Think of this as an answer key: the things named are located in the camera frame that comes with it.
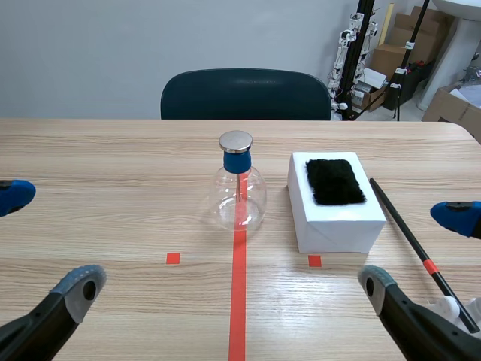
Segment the silver bottle cap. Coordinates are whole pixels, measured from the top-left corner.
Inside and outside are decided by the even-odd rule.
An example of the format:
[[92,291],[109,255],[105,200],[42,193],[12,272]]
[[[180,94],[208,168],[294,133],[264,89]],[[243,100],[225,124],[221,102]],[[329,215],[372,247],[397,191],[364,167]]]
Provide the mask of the silver bottle cap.
[[219,145],[226,153],[245,153],[252,147],[253,137],[241,130],[234,130],[222,134],[219,138]]

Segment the floor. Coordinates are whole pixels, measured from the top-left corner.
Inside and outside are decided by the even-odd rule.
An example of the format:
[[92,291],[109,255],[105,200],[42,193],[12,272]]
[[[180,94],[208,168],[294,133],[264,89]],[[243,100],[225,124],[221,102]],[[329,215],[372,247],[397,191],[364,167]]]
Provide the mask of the floor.
[[[421,96],[421,92],[417,92],[408,102],[401,106],[401,122],[420,122],[425,112],[417,107],[417,101]],[[390,111],[384,107],[379,107],[375,111],[366,111],[357,120],[389,122],[396,121],[393,119],[394,111]]]

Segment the red tape line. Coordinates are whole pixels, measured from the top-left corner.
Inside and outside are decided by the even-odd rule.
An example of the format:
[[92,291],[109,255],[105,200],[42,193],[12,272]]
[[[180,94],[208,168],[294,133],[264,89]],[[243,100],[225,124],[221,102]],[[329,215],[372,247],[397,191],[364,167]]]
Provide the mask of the red tape line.
[[231,330],[228,361],[246,359],[247,291],[247,175],[240,174],[240,195],[235,205],[234,250],[232,256]]
[[422,263],[424,267],[426,268],[426,271],[432,276],[434,273],[439,272],[439,269],[437,269],[437,266],[434,264],[434,262],[430,259],[427,259]]

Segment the orange tape band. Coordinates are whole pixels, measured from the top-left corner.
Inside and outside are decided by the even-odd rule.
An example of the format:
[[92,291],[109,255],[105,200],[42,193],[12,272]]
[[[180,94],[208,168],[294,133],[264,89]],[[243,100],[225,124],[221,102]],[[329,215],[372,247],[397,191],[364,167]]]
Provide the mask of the orange tape band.
[[437,266],[430,259],[427,259],[422,264],[424,265],[424,267],[426,268],[426,271],[428,271],[430,275],[433,275],[434,273],[439,272],[439,269],[437,269]]

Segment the black sponge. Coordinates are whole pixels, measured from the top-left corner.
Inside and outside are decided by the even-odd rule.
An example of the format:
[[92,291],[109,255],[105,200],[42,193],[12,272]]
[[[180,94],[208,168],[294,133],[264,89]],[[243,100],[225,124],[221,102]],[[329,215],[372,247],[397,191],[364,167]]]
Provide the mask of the black sponge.
[[306,163],[307,179],[318,205],[351,205],[366,202],[348,161],[316,159]]

